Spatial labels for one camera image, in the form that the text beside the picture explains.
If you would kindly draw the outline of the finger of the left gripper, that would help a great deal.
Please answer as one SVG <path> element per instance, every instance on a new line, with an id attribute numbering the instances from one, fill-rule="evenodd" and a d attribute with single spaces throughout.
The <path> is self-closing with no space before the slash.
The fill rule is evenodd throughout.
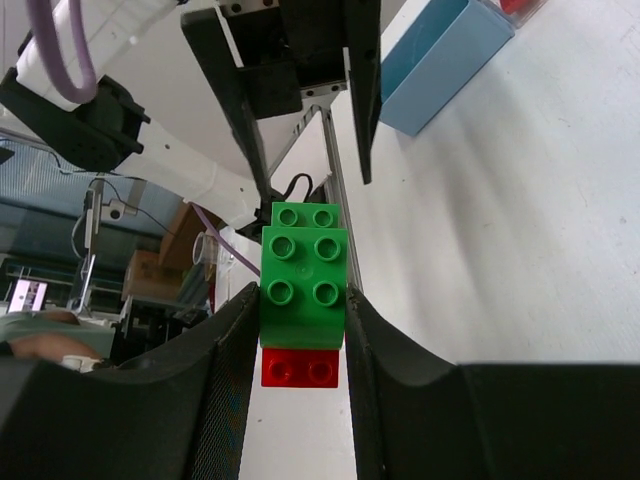
<path id="1" fill-rule="evenodd" d="M 380 1 L 344 2 L 349 88 L 364 184 L 372 181 L 371 149 L 382 106 L 380 15 Z"/>

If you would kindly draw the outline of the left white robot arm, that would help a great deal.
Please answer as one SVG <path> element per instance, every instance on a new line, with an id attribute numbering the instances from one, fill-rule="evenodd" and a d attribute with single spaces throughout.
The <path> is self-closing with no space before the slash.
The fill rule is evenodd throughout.
<path id="1" fill-rule="evenodd" d="M 90 172 L 115 171 L 181 196 L 251 240 L 283 195 L 259 125 L 348 90 L 361 176 L 372 180 L 380 118 L 377 1 L 29 1 L 30 33 L 1 82 L 1 104 L 47 146 Z M 173 12 L 250 173 L 173 137 L 108 74 Z"/>

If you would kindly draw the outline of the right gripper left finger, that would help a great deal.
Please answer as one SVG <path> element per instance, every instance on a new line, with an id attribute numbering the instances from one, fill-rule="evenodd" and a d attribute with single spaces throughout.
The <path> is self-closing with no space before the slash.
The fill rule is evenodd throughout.
<path id="1" fill-rule="evenodd" d="M 1 362 L 5 479 L 235 479 L 258 340 L 259 289 L 116 368 Z"/>

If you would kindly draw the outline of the red green top lego stack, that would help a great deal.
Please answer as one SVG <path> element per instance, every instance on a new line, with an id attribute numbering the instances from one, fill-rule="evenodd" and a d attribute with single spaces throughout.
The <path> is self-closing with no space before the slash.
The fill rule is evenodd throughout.
<path id="1" fill-rule="evenodd" d="M 263 229 L 261 385 L 336 388 L 346 319 L 348 232 L 336 204 L 275 203 Z"/>

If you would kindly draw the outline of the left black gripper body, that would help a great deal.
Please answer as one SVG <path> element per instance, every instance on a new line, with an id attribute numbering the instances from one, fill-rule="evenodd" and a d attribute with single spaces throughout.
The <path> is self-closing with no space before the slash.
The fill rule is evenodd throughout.
<path id="1" fill-rule="evenodd" d="M 299 112 L 305 99 L 346 88 L 341 1 L 221 1 L 219 5 L 257 119 Z"/>

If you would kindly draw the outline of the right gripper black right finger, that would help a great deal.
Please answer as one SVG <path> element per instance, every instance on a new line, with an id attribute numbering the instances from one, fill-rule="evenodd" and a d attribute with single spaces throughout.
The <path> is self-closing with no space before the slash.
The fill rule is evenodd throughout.
<path id="1" fill-rule="evenodd" d="M 346 359 L 361 479 L 635 479 L 633 363 L 448 362 L 350 287 Z"/>

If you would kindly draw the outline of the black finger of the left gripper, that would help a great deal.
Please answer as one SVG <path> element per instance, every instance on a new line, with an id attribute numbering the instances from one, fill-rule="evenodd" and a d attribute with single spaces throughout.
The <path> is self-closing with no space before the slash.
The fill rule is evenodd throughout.
<path id="1" fill-rule="evenodd" d="M 183 13 L 180 28 L 249 163 L 260 197 L 269 198 L 264 144 L 216 9 Z"/>

